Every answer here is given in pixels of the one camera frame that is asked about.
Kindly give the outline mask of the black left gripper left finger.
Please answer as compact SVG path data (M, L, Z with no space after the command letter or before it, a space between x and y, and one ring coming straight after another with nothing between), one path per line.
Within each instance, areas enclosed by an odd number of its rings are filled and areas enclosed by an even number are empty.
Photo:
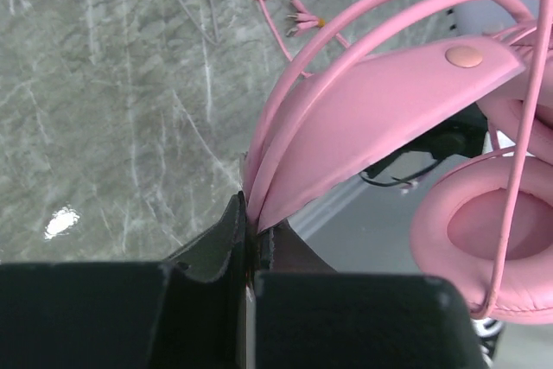
M4 368L235 368L245 202L167 258L1 267Z

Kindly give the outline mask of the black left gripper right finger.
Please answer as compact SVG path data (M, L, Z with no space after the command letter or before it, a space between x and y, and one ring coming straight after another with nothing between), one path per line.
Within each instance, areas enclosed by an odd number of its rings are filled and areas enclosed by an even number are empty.
M283 222L257 236L257 368L484 368L454 285L339 273Z

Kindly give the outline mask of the pink headphones with cable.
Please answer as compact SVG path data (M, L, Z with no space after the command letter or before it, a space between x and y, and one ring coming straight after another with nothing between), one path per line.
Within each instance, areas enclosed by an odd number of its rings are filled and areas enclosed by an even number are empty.
M552 320L552 0L491 0L514 24L379 54L437 12L476 0L360 0L321 28L277 80L244 166L247 218L269 229L470 105L491 137L445 174L410 227L424 273L472 317Z

